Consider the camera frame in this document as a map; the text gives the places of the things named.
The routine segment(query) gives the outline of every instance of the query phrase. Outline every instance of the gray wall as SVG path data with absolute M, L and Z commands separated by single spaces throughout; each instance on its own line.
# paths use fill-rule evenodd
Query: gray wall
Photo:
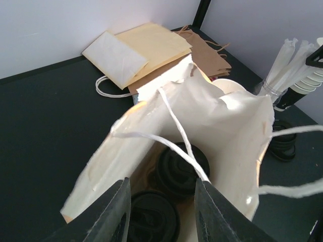
M 2 0 L 0 78 L 77 57 L 103 31 L 193 22 L 198 0 Z
M 315 42 L 323 37 L 322 0 L 213 0 L 202 31 L 264 78 L 286 38 Z M 297 103 L 323 124 L 323 87 Z

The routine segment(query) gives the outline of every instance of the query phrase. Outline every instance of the table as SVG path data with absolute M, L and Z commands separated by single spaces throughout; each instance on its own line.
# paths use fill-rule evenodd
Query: table
M 198 29 L 195 32 L 211 40 Z M 261 79 L 232 55 L 229 78 L 247 90 Z M 75 181 L 132 98 L 99 96 L 102 76 L 77 57 L 0 80 L 1 241 L 39 241 L 65 225 L 59 213 Z M 121 94 L 112 82 L 103 91 Z M 294 125 L 315 122 L 297 107 L 277 113 Z M 322 177 L 323 134 L 300 134 L 290 163 L 266 155 L 260 184 L 295 186 Z M 288 199 L 265 195 L 254 223 L 278 241 L 306 241 L 321 212 L 323 195 Z

